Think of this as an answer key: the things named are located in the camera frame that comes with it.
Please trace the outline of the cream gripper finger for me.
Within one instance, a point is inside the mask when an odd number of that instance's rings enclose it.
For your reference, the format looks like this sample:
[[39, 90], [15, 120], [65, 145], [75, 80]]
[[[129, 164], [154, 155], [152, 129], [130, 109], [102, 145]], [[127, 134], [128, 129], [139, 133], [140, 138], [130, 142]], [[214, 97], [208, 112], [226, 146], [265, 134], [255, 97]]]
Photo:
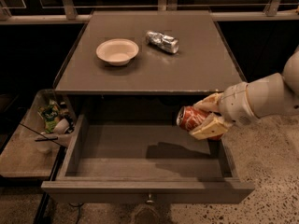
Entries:
[[203, 110], [205, 112], [219, 112], [219, 100], [221, 97], [221, 93], [210, 94], [208, 97], [195, 103], [193, 107], [197, 110]]
[[189, 135], [198, 140], [219, 140], [232, 126], [233, 123], [227, 121], [223, 116], [211, 113], [202, 124], [189, 131]]

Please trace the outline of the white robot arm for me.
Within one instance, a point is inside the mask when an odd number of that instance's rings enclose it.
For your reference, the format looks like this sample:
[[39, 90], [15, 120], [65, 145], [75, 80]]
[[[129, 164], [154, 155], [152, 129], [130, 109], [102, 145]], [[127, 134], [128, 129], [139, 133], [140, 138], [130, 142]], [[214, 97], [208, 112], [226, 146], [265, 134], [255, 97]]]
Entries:
[[206, 139], [225, 134], [233, 125], [247, 126], [273, 115], [299, 114], [299, 50], [286, 62], [282, 73], [250, 83], [230, 86], [193, 105], [209, 115], [189, 134]]

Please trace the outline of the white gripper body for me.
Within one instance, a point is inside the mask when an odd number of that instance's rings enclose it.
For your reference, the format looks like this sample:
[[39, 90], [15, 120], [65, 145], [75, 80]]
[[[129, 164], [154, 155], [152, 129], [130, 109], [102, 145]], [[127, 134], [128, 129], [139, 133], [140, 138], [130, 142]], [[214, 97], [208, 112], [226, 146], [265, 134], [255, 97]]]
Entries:
[[236, 126], [247, 126], [259, 120], [249, 105], [247, 86], [246, 82], [230, 86], [218, 102], [220, 114]]

